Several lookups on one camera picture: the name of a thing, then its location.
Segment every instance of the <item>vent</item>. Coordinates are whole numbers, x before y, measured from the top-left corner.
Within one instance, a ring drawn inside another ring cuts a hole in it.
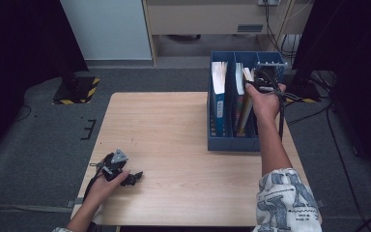
[[[238,32],[262,32],[263,24],[240,24],[238,25]]]

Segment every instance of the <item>gray carpet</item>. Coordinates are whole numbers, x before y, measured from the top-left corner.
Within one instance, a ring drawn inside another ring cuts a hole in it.
[[[111,95],[115,92],[206,91],[208,69],[92,70],[100,78],[86,104],[54,105],[61,79],[30,88],[25,105],[0,143],[0,205],[50,206],[64,209],[79,191]],[[314,113],[329,100],[295,103],[286,108],[288,122]],[[337,115],[329,114],[357,202],[371,217],[371,160],[353,154]],[[96,120],[89,140],[81,140]],[[344,168],[335,149],[326,113],[290,127],[304,170],[321,208],[324,231],[355,231],[362,224]],[[0,231],[51,231],[71,213],[0,211]]]

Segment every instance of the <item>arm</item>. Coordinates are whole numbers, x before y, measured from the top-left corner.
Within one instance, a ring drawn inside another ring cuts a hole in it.
[[[100,205],[125,180],[128,173],[129,171],[124,171],[111,182],[108,182],[104,176],[99,176],[90,188],[86,200],[69,222],[67,229],[73,232],[86,232]]]
[[[278,96],[274,93],[261,94],[250,84],[246,84],[245,88],[252,98],[257,117],[263,176],[275,169],[292,167],[275,124],[279,112]],[[285,91],[285,85],[280,84],[279,88]]]

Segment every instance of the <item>book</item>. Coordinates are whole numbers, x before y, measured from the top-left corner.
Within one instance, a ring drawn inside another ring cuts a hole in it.
[[[250,71],[249,68],[243,68],[243,77],[246,80],[254,81],[254,70]],[[249,114],[252,112],[252,99],[248,92],[243,94],[243,111],[239,118],[238,133],[244,134],[246,121],[248,120]]]
[[[234,90],[233,90],[233,124],[234,124],[234,133],[238,132],[238,123],[240,120],[241,113],[243,111],[243,64],[236,63],[236,73],[234,81]]]
[[[225,117],[225,76],[227,74],[227,62],[212,62],[213,77],[213,115],[215,135],[223,136]]]

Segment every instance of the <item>blue file holder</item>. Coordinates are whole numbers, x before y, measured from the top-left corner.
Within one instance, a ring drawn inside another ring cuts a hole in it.
[[[233,82],[235,79],[236,63],[243,63],[243,66],[250,69],[261,69],[271,67],[274,69],[278,80],[281,82],[286,63],[278,52],[267,51],[213,51],[211,62],[227,62],[227,74],[225,80],[225,103],[224,103],[224,134],[217,136],[215,133],[215,118],[213,115],[213,81],[210,72],[209,91],[207,96],[207,136],[209,151],[236,151],[236,152],[259,152],[260,144],[256,130],[256,118],[253,112],[250,113],[245,136],[234,134],[232,123],[233,109]]]

